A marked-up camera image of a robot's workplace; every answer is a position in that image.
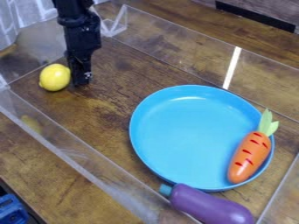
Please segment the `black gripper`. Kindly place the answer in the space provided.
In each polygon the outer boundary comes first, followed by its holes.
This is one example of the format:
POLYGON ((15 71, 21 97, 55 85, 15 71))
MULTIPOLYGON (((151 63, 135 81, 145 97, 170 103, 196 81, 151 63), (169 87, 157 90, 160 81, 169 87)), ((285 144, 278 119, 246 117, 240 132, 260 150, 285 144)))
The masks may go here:
POLYGON ((93 77, 91 55, 102 47, 99 16, 87 14, 79 18, 61 17, 58 22, 65 29, 67 44, 65 54, 73 85, 75 87, 87 85, 93 77))

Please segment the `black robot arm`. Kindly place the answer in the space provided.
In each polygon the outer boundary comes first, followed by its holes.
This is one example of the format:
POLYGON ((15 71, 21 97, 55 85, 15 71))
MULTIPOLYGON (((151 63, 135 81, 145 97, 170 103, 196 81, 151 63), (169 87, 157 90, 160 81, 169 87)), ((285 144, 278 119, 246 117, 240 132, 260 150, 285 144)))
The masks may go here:
POLYGON ((63 26, 66 57, 75 86, 90 83, 91 56, 102 47, 101 18, 90 9, 94 0, 53 0, 58 23, 63 26))

